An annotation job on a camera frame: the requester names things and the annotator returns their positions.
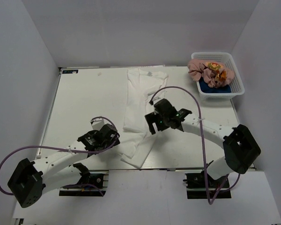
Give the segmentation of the white t shirt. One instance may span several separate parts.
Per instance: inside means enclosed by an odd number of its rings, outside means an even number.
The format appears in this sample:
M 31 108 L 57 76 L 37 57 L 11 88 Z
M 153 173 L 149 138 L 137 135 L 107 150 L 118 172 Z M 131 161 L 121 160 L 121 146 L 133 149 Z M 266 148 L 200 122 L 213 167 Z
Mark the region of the white t shirt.
M 122 161 L 135 168 L 142 167 L 156 140 L 148 129 L 145 115 L 153 111 L 149 103 L 151 98 L 164 98 L 164 90 L 154 94 L 166 87 L 167 81 L 168 75 L 164 72 L 147 72 L 139 68 L 127 71 L 127 103 L 119 153 Z

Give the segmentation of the pink printed t shirt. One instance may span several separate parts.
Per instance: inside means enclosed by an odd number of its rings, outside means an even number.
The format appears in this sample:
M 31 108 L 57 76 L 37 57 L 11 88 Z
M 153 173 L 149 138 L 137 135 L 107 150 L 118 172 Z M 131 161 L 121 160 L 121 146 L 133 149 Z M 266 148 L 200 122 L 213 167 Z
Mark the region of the pink printed t shirt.
M 210 88 L 229 85 L 235 77 L 231 69 L 215 61 L 191 59 L 187 67 L 193 81 L 198 82 L 202 78 Z

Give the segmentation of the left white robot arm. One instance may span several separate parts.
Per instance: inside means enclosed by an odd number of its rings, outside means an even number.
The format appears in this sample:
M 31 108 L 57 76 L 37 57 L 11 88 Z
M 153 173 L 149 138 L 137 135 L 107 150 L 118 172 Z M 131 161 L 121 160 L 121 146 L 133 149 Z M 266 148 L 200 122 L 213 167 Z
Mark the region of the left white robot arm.
M 58 188 L 100 190 L 103 183 L 89 172 L 82 160 L 120 143 L 117 129 L 105 124 L 77 138 L 65 151 L 29 161 L 21 160 L 7 185 L 22 208 L 35 204 L 42 195 Z

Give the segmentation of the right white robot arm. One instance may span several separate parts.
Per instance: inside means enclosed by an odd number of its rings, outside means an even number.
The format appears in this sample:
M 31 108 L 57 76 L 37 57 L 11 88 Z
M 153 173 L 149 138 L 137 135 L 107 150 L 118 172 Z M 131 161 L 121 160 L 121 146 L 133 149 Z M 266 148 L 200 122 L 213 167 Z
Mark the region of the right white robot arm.
M 151 134 L 168 128 L 202 136 L 224 151 L 224 156 L 212 161 L 202 175 L 203 183 L 213 187 L 219 179 L 227 174 L 236 172 L 245 174 L 257 157 L 261 149 L 250 130 L 245 125 L 228 127 L 204 120 L 190 110 L 179 111 L 166 99 L 154 104 L 153 112 L 145 115 Z

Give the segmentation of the blue t shirt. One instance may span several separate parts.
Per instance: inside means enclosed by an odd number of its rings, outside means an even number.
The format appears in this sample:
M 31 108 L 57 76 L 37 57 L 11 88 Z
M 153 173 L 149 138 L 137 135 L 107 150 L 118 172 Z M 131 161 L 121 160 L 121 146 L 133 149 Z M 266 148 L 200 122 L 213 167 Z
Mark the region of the blue t shirt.
M 199 80 L 199 85 L 201 91 L 204 93 L 231 93 L 231 88 L 229 85 L 219 88 L 215 88 L 215 87 L 210 88 L 202 78 Z

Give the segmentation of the blue label sticker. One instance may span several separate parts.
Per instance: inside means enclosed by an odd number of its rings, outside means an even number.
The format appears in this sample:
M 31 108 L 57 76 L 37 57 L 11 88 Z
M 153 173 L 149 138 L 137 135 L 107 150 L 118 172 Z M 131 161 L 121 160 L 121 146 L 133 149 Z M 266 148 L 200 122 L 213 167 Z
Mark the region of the blue label sticker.
M 62 74 L 77 74 L 79 72 L 78 69 L 73 69 L 73 70 L 63 70 Z

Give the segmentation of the white plastic basket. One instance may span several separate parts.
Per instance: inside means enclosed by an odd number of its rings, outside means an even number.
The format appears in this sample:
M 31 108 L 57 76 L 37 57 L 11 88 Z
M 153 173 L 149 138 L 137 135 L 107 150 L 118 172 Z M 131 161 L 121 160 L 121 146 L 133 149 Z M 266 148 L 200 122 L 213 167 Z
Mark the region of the white plastic basket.
M 197 87 L 199 91 L 199 96 L 203 100 L 211 99 L 225 99 L 230 100 L 235 96 L 244 94 L 244 85 L 242 83 L 241 77 L 239 75 L 238 69 L 235 65 L 233 57 L 227 52 L 194 52 L 191 55 L 192 59 L 207 60 L 210 62 L 216 62 L 230 69 L 234 73 L 234 78 L 229 83 L 230 92 L 229 93 L 206 93 L 200 86 L 199 81 L 197 81 Z

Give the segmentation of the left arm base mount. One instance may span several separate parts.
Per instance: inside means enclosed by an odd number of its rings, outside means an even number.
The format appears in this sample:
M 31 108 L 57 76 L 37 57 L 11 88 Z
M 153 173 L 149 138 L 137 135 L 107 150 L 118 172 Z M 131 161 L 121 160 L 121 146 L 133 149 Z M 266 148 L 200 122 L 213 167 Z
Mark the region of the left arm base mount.
M 108 173 L 86 173 L 71 185 L 59 189 L 59 196 L 103 197 L 108 187 Z

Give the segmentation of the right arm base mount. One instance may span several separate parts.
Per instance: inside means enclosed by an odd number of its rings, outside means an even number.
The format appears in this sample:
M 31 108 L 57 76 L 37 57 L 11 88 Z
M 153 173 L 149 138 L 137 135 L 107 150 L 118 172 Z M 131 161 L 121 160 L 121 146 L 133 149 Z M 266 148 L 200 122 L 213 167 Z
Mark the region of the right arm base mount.
M 204 172 L 200 173 L 186 173 L 183 182 L 186 185 L 187 199 L 207 199 Z M 207 176 L 208 190 L 210 199 L 212 200 L 215 193 L 223 183 L 223 187 L 219 191 L 216 199 L 231 199 L 231 192 L 229 189 L 229 180 L 225 176 L 217 180 Z

